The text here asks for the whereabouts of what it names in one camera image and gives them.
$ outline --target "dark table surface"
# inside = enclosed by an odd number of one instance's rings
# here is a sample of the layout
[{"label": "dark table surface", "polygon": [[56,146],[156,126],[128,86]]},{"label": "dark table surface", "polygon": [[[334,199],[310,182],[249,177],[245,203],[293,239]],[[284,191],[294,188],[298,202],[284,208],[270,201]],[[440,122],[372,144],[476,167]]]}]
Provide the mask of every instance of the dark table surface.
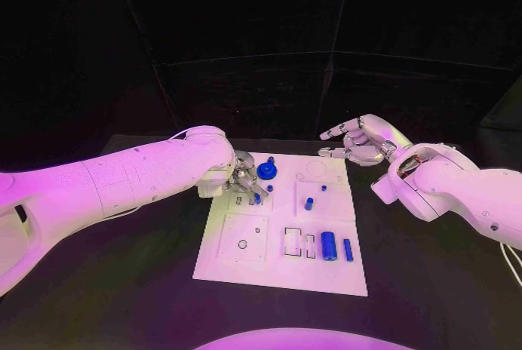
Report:
[{"label": "dark table surface", "polygon": [[[160,137],[114,136],[104,153]],[[314,155],[323,142],[231,140]],[[249,330],[340,330],[418,349],[520,349],[522,289],[497,242],[454,213],[431,223],[347,162],[368,297],[192,279],[210,199],[195,188],[58,243],[0,304],[0,348],[192,349]]]}]

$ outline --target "rectangular cutout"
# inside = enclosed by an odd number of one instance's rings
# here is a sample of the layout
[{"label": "rectangular cutout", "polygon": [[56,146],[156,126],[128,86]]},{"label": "rectangular cutout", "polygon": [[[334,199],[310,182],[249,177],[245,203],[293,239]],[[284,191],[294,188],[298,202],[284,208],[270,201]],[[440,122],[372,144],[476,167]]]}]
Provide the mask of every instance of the rectangular cutout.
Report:
[{"label": "rectangular cutout", "polygon": [[307,235],[307,258],[316,258],[316,238],[313,235]]},{"label": "rectangular cutout", "polygon": [[301,229],[285,228],[285,255],[301,257]]}]

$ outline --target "blue object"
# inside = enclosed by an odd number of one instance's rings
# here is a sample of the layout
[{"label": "blue object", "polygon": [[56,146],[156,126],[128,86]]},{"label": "blue object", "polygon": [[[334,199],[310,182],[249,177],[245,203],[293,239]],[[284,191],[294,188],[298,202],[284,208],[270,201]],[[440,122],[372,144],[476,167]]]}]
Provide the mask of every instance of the blue object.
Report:
[{"label": "blue object", "polygon": [[352,254],[350,240],[349,240],[349,239],[345,239],[345,240],[343,240],[343,243],[345,243],[346,261],[353,262],[353,254]]},{"label": "blue object", "polygon": [[277,168],[274,163],[271,163],[268,159],[268,161],[258,166],[258,177],[262,180],[270,180],[274,179],[275,175],[277,175]]},{"label": "blue object", "polygon": [[306,210],[311,210],[311,206],[313,206],[313,199],[308,198],[308,199],[307,199],[307,203],[304,204],[304,209],[306,209]]},{"label": "blue object", "polygon": [[320,245],[323,247],[323,260],[337,260],[337,249],[334,248],[334,234],[332,232],[321,232]]}]

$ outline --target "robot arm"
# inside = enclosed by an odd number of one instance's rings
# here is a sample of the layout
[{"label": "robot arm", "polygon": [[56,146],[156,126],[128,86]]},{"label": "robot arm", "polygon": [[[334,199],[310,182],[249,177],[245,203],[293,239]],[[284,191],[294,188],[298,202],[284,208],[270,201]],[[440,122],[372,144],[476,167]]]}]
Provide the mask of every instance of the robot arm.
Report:
[{"label": "robot arm", "polygon": [[398,199],[427,222],[451,210],[481,235],[522,250],[522,173],[480,170],[443,143],[414,145],[375,115],[346,121],[320,138],[339,134],[346,134],[345,147],[323,148],[319,155],[347,158],[360,166],[389,161],[386,174],[372,184],[386,204]]},{"label": "robot arm", "polygon": [[0,296],[79,229],[197,186],[202,198],[238,186],[268,196],[254,159],[225,132],[195,127],[184,140],[137,146],[47,169],[0,173]]}]

